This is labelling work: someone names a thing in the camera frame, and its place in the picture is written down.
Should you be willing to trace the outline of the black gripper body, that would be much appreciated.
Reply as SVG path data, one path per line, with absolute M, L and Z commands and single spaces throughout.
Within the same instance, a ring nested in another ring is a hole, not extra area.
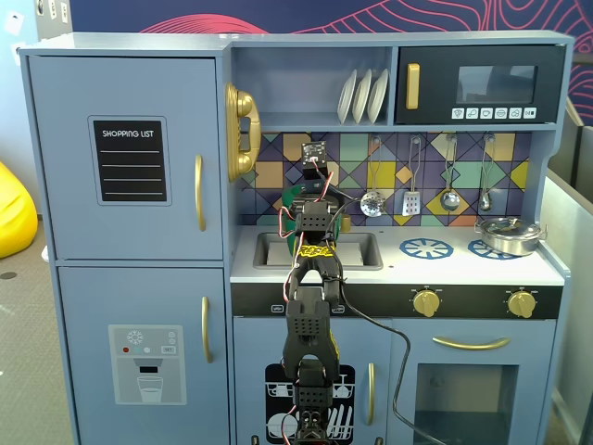
M 334 173 L 328 169 L 326 161 L 304 162 L 302 189 L 306 198 L 320 198 L 329 189 Z

